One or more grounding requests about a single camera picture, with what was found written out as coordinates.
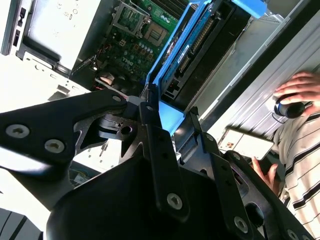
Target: green circuit board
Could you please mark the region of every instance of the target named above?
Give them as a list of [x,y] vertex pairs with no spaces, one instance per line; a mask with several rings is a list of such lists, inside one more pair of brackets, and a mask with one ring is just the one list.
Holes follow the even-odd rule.
[[178,20],[151,0],[139,0],[137,5],[150,16],[149,23],[140,30],[141,37],[130,33],[136,28],[140,14],[125,7],[117,23],[126,27],[127,31],[113,25],[105,42],[107,49],[99,58],[120,69],[132,81],[144,82]]

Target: man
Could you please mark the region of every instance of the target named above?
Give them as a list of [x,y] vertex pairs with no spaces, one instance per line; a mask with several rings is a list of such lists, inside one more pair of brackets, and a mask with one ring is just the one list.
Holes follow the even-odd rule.
[[303,115],[288,119],[275,132],[273,150],[285,166],[285,183],[275,180],[277,164],[267,175],[257,159],[253,168],[262,180],[279,196],[292,214],[320,240],[320,74],[300,72],[276,89],[274,96],[296,94],[282,104],[307,102]]

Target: blue plastic bracket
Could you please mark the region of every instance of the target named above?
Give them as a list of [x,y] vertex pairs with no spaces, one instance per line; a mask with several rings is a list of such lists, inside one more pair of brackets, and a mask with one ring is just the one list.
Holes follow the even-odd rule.
[[262,0],[232,0],[232,2],[257,19],[267,12],[267,5]]
[[[175,44],[171,54],[163,64],[162,68],[160,69],[159,73],[157,74],[155,80],[153,81],[154,84],[158,86],[159,89],[159,96],[161,96],[161,79],[163,78],[164,74],[167,72],[168,68],[170,67],[172,61],[174,61],[175,57],[179,53],[181,47],[183,46],[185,40],[189,36],[191,30],[193,29],[194,25],[197,23],[198,19],[201,17],[203,10],[207,6],[207,4],[210,4],[212,0],[191,0],[189,4],[187,5],[185,11],[183,12],[178,24],[176,25],[173,33],[171,34],[169,40],[167,41],[166,45],[164,46],[161,54],[155,61],[152,69],[150,70],[149,74],[146,77],[146,83],[150,80],[150,75],[154,71],[156,65],[161,60],[162,56],[165,53],[165,50],[168,48],[169,44],[171,43],[172,38],[176,35],[176,32],[181,25],[184,17],[186,16],[189,8],[192,4],[198,4],[198,7],[194,14],[192,15],[191,19],[189,20],[188,24],[183,30],[183,33],[181,34],[179,40]],[[185,113],[183,111],[180,111],[176,109],[175,107],[171,106],[170,104],[160,100],[159,101],[159,115],[161,119],[162,128],[167,130],[171,135],[174,134],[174,132],[177,130],[177,128],[180,126],[182,121],[185,119]]]

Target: hand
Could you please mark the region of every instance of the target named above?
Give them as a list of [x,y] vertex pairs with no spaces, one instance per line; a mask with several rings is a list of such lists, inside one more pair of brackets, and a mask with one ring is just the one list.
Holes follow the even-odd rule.
[[299,72],[288,82],[275,90],[277,98],[287,94],[296,94],[283,99],[281,104],[292,104],[298,102],[312,102],[312,105],[304,110],[303,116],[315,114],[320,111],[320,74],[310,72]]
[[273,164],[268,173],[264,175],[262,172],[258,160],[253,157],[252,158],[252,167],[254,171],[259,175],[259,177],[267,184],[267,186],[276,194],[278,195],[279,193],[279,182],[275,180],[276,177],[276,172],[277,172],[277,167],[278,164]]

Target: striped shirt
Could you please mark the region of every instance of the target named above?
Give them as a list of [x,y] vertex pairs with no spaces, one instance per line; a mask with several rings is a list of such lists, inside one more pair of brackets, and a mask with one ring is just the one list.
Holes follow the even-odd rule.
[[289,119],[273,141],[285,165],[280,200],[320,240],[320,113]]

